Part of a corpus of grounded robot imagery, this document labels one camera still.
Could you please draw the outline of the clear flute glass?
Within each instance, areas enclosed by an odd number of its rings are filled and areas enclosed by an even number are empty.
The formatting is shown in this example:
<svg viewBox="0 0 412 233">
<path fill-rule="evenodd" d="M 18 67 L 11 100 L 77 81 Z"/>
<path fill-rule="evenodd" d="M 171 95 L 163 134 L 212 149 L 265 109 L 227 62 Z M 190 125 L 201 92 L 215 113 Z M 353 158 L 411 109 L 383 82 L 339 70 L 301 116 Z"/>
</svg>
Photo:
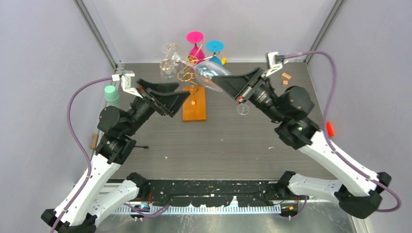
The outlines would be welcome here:
<svg viewBox="0 0 412 233">
<path fill-rule="evenodd" d="M 237 99 L 237 112 L 238 114 L 244 116 L 250 112 L 250 107 L 245 103 L 244 97 L 240 96 Z"/>
</svg>

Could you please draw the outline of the clear ribbed wine glass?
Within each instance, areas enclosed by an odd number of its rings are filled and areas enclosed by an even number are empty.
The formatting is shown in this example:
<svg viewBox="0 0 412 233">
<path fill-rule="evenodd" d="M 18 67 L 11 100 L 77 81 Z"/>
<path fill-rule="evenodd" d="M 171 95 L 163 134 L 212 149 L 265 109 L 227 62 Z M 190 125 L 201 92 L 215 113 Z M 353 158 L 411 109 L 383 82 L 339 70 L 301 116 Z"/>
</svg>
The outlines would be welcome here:
<svg viewBox="0 0 412 233">
<path fill-rule="evenodd" d="M 213 62 L 203 61 L 193 64 L 188 58 L 183 58 L 177 53 L 172 55 L 171 59 L 175 60 L 176 64 L 184 65 L 184 68 L 177 73 L 180 81 L 201 85 L 216 92 L 223 92 L 223 90 L 212 81 L 212 77 L 231 74 L 226 68 Z"/>
</svg>

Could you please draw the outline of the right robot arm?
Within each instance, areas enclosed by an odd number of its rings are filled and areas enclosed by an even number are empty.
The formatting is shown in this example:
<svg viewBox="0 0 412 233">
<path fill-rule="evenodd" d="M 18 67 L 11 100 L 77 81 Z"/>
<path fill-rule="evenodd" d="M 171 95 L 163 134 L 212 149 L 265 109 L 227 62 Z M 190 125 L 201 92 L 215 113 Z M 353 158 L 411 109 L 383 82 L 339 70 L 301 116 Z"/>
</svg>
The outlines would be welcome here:
<svg viewBox="0 0 412 233">
<path fill-rule="evenodd" d="M 294 85 L 277 95 L 261 68 L 243 75 L 214 71 L 210 80 L 237 103 L 251 102 L 277 124 L 275 132 L 282 142 L 314 159 L 334 175 L 333 180 L 325 180 L 286 171 L 277 186 L 281 198 L 290 199 L 296 195 L 324 199 L 360 219 L 378 210 L 381 193 L 391 176 L 369 170 L 329 141 L 327 134 L 308 117 L 314 103 L 306 89 Z"/>
</svg>

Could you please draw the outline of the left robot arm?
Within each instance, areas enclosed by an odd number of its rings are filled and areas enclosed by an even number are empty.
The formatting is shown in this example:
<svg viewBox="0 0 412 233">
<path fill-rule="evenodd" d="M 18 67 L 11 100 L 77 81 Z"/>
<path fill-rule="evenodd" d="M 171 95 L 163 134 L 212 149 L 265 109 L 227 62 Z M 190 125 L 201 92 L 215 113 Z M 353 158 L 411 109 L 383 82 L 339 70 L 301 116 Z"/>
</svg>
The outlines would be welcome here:
<svg viewBox="0 0 412 233">
<path fill-rule="evenodd" d="M 179 83 L 151 83 L 114 75 L 124 92 L 135 98 L 128 110 L 106 106 L 99 115 L 98 129 L 103 133 L 93 156 L 86 156 L 87 168 L 68 196 L 55 208 L 43 212 L 42 220 L 57 233 L 93 233 L 100 223 L 118 207 L 136 199 L 145 200 L 150 182 L 131 173 L 113 191 L 98 199 L 97 195 L 112 175 L 125 163 L 136 146 L 132 136 L 153 115 L 174 116 L 190 96 L 178 91 Z"/>
</svg>

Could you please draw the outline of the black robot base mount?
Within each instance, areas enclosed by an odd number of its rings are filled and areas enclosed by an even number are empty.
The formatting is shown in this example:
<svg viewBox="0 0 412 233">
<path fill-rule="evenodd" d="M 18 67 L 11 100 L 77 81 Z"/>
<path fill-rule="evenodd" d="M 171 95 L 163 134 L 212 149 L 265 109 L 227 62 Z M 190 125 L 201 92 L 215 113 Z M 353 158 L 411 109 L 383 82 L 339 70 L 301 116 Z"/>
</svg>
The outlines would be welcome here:
<svg viewBox="0 0 412 233">
<path fill-rule="evenodd" d="M 308 196 L 297 196 L 276 181 L 148 180 L 116 213 L 131 216 L 185 214 L 278 214 L 292 218 Z"/>
</svg>

